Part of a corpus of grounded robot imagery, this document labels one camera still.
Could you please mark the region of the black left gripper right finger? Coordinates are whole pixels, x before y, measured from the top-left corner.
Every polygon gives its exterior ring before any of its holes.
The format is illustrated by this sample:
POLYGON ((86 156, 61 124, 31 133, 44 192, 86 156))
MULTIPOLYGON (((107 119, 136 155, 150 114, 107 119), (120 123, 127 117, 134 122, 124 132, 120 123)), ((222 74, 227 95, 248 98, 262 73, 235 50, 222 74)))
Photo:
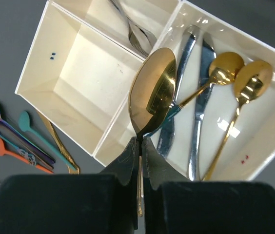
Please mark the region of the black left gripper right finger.
POLYGON ((275 234, 275 189, 262 182, 191 182, 149 137, 142 142, 148 234, 275 234))

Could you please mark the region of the plain gold spoon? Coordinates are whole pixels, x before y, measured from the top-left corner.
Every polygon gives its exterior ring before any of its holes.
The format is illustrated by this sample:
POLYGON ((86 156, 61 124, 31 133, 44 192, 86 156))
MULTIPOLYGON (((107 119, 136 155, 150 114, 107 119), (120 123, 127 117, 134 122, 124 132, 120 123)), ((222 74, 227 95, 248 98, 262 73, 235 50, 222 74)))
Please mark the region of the plain gold spoon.
POLYGON ((225 144, 229 139, 238 117, 240 116, 243 105, 250 103, 265 93, 271 84, 273 74, 273 67, 271 64, 263 60, 257 60, 245 65, 236 75, 233 92, 237 100, 237 108, 230 124, 228 125, 225 136, 216 152, 216 155, 202 178, 203 181, 211 179, 225 144))

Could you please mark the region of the ornate gold spoon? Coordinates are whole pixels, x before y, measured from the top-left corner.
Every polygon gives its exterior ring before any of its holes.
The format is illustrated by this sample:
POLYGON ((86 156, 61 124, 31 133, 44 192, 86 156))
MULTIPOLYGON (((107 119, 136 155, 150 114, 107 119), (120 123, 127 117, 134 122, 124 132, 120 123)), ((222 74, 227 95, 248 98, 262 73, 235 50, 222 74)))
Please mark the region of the ornate gold spoon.
POLYGON ((129 116, 138 140, 137 215, 142 211, 142 142, 164 121, 176 89, 177 63, 167 47, 155 50, 143 63, 128 96, 129 116))

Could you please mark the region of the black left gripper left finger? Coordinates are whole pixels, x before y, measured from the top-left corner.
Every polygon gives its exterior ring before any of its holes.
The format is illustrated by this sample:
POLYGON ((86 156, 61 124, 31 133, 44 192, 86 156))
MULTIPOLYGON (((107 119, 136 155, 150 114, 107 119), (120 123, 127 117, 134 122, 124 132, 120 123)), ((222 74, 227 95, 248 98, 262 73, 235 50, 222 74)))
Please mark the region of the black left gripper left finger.
POLYGON ((139 141, 98 174, 14 175, 0 185, 0 234, 132 234, 139 141))

